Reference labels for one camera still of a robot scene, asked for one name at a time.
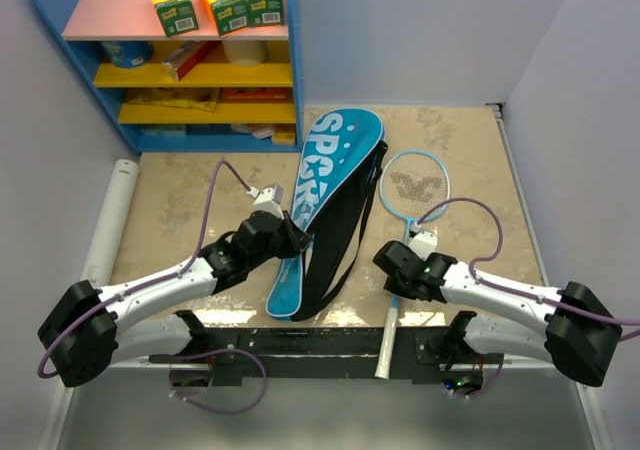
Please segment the blue sport racket bag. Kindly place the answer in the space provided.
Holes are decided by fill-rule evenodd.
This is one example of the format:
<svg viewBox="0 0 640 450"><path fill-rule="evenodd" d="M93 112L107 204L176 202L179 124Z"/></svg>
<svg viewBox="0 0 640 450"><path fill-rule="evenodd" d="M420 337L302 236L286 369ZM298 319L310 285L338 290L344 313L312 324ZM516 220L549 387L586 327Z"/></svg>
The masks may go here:
<svg viewBox="0 0 640 450"><path fill-rule="evenodd" d="M270 317L309 320L342 291L356 261L338 270L351 241L364 239L388 150L384 138L381 118L362 108L335 109L311 125L291 205L294 224L311 242L280 263L266 302Z"/></svg>

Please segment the blue badminton racket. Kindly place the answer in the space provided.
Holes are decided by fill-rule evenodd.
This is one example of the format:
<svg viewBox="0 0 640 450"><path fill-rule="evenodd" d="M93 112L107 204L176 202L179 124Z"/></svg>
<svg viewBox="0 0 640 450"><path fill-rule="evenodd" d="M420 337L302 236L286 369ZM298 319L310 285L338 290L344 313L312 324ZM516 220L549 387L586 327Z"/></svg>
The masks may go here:
<svg viewBox="0 0 640 450"><path fill-rule="evenodd" d="M385 209L405 221L403 242L409 241L417 221L451 194L449 174L435 155L417 149L402 151L386 164L379 181L379 195ZM383 329L382 344L374 376L389 379L398 326L400 299L391 297Z"/></svg>

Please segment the white shuttlecock tube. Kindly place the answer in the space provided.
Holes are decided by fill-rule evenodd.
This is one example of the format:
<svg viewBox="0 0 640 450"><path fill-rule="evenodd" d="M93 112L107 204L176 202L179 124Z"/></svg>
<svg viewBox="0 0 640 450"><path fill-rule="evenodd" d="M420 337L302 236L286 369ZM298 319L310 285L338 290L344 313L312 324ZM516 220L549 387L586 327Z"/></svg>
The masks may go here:
<svg viewBox="0 0 640 450"><path fill-rule="evenodd" d="M137 163L116 161L81 272L94 287L110 282L138 175Z"/></svg>

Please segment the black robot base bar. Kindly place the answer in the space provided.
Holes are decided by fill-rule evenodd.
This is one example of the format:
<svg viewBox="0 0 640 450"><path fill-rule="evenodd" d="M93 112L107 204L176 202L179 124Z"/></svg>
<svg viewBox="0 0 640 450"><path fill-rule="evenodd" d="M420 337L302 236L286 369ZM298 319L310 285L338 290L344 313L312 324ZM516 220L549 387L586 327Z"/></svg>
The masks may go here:
<svg viewBox="0 0 640 450"><path fill-rule="evenodd" d="M458 376L478 357L455 358L436 352L445 327L402 327L396 331L390 377L414 384L441 383L450 364ZM244 350L256 356L271 379L372 379L383 329L380 327L209 328L208 342L182 352L184 356L211 350Z"/></svg>

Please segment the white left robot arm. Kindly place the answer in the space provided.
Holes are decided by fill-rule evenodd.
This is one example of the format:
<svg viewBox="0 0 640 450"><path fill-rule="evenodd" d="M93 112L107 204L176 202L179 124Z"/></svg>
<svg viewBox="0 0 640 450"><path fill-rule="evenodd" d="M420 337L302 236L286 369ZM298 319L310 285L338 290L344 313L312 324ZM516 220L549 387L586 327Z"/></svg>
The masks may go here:
<svg viewBox="0 0 640 450"><path fill-rule="evenodd" d="M272 258L297 257L311 241L289 214L255 211L237 230L164 271L101 288L76 282L37 331L45 348L38 376L58 376L67 388L84 385L115 362L125 331L172 306L230 289Z"/></svg>

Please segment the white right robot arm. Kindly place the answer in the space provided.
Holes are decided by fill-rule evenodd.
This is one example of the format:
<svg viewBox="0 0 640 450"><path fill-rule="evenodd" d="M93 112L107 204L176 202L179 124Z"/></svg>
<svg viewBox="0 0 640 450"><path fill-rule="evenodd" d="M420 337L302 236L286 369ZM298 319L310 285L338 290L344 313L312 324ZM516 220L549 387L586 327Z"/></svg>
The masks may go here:
<svg viewBox="0 0 640 450"><path fill-rule="evenodd" d="M447 365L510 354L550 363L586 386L603 384L622 328L589 287L531 286L472 273L452 256L423 257L399 241L384 244L373 262L386 276L386 290L398 297L463 306L426 345Z"/></svg>

